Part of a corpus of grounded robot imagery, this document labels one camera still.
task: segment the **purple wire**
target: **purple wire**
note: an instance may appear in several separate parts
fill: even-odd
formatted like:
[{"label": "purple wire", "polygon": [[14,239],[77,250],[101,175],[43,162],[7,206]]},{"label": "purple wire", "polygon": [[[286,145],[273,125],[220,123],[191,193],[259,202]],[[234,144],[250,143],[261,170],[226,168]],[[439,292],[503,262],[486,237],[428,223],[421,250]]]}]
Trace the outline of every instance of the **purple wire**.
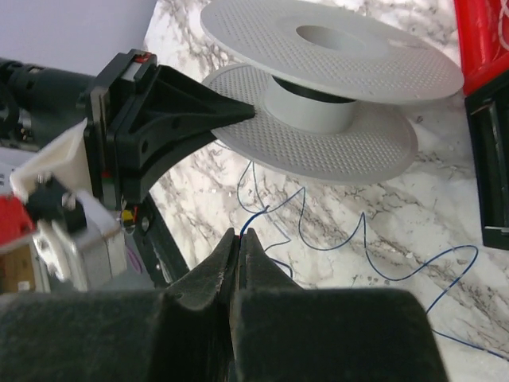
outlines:
[{"label": "purple wire", "polygon": [[136,256],[134,251],[126,246],[127,257],[129,258],[130,265],[133,267],[134,271],[141,275],[143,273],[142,262]]}]

